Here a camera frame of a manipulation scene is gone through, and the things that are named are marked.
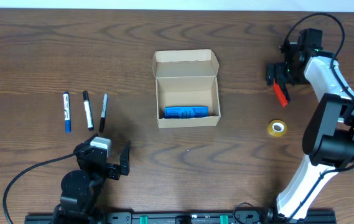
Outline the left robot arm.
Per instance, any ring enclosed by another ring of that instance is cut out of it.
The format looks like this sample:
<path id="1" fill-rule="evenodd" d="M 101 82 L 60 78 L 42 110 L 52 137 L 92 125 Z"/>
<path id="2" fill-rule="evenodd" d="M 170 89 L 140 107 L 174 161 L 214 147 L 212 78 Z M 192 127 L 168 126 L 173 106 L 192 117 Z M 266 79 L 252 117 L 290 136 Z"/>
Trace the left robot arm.
<path id="1" fill-rule="evenodd" d="M 111 154 L 111 140 L 94 134 L 73 150 L 78 170 L 69 172 L 61 181 L 60 204 L 54 208 L 52 223 L 106 223 L 106 213 L 96 208 L 107 179 L 119 180 L 128 175 L 128 141 L 119 157 L 119 164 L 107 162 Z"/>

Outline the black whiteboard marker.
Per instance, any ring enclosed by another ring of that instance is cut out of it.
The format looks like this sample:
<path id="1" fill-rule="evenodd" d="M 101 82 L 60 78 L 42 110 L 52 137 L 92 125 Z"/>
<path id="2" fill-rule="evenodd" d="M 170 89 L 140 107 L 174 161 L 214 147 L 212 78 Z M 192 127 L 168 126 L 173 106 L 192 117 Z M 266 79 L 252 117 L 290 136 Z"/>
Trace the black whiteboard marker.
<path id="1" fill-rule="evenodd" d="M 90 131 L 92 131 L 94 130 L 94 124 L 93 124 L 93 118 L 91 114 L 89 95 L 87 91 L 84 91 L 82 95 L 83 95 L 83 104 L 84 104 L 86 120 L 87 120 L 87 127 Z"/>

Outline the blue plastic rectangular block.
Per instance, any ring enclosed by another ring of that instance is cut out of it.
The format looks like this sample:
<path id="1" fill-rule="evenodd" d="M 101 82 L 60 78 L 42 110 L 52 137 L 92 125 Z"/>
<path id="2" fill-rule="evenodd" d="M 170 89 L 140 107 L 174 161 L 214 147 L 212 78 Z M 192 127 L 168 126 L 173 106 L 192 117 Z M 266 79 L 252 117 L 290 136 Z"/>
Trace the blue plastic rectangular block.
<path id="1" fill-rule="evenodd" d="M 164 109 L 165 119 L 202 118 L 209 115 L 206 106 L 173 106 Z"/>

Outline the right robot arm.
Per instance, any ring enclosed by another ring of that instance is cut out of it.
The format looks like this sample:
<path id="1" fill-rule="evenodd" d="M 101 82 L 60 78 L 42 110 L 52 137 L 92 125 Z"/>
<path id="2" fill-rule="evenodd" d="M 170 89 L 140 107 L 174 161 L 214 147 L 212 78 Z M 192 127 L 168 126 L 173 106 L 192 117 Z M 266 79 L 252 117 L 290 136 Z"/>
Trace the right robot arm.
<path id="1" fill-rule="evenodd" d="M 354 91 L 335 54 L 322 48 L 321 30 L 304 29 L 297 42 L 285 40 L 280 50 L 284 61 L 267 65 L 266 82 L 281 106 L 291 102 L 287 84 L 310 84 L 319 104 L 304 131 L 301 164 L 264 221 L 303 223 L 326 183 L 354 168 Z"/>

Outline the yellow tape roll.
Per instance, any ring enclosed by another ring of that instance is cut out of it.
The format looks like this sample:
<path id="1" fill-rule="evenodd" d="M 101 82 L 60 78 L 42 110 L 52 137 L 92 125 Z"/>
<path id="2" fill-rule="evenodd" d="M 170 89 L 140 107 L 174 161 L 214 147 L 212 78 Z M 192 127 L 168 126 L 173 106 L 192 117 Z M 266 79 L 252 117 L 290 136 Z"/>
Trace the yellow tape roll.
<path id="1" fill-rule="evenodd" d="M 268 124 L 267 131 L 270 135 L 279 138 L 287 133 L 287 125 L 282 120 L 274 119 Z"/>

